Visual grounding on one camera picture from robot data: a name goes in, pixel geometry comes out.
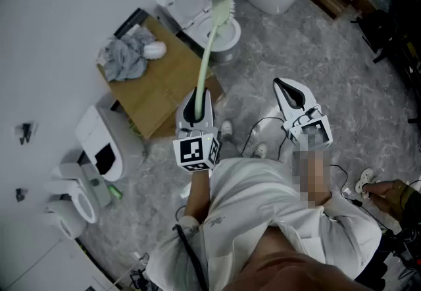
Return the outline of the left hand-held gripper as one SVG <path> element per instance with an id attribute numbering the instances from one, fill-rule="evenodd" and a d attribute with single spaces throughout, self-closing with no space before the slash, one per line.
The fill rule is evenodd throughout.
<path id="1" fill-rule="evenodd" d="M 177 165 L 187 172 L 211 171 L 216 164 L 220 143 L 214 126 L 211 92 L 205 88 L 202 98 L 200 127 L 193 128 L 197 88 L 191 90 L 176 110 L 177 139 L 173 141 Z"/>

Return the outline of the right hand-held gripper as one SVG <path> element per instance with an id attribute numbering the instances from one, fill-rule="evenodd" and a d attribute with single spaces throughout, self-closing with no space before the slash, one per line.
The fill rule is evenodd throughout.
<path id="1" fill-rule="evenodd" d="M 310 89 L 289 78 L 275 78 L 273 88 L 287 120 L 284 123 L 287 138 L 300 151 L 326 150 L 332 143 L 332 131 L 321 106 L 315 106 Z"/>

